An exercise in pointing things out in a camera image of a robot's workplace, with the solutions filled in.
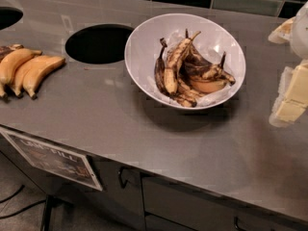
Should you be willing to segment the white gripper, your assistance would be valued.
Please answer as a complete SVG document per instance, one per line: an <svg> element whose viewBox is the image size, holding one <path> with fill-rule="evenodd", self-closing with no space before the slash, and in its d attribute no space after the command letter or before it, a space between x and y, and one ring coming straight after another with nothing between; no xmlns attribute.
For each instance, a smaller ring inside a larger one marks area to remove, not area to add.
<svg viewBox="0 0 308 231"><path fill-rule="evenodd" d="M293 52L301 59L308 59L308 2L268 36L272 43L290 42ZM293 124L308 108L308 64L295 68L286 66L281 74L278 96L271 109L269 123L275 127Z"/></svg>

